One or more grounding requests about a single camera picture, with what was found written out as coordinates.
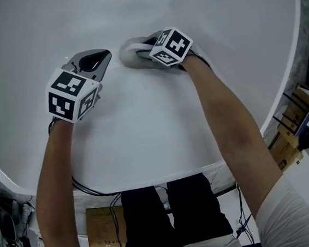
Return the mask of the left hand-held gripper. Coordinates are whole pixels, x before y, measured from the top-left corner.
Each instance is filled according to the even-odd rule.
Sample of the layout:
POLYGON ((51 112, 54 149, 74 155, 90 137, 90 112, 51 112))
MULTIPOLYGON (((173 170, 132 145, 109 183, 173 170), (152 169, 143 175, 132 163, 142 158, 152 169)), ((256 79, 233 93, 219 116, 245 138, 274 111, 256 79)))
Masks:
POLYGON ((46 86, 47 110, 54 117, 76 123, 95 104, 101 81, 111 60, 111 52, 93 49, 79 52, 69 61, 71 71, 57 68, 46 86))

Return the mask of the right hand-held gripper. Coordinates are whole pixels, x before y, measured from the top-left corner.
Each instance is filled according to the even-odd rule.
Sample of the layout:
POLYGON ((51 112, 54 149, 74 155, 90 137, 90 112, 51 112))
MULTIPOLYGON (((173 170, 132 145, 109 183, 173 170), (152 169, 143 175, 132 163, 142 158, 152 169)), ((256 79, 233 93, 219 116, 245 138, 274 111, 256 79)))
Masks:
POLYGON ((157 31, 142 40, 143 44, 152 46, 148 54, 138 55, 139 69, 168 70, 172 68, 185 71, 183 60, 194 56, 203 61, 208 67, 208 62, 192 49, 193 40, 175 27, 167 27, 157 31))

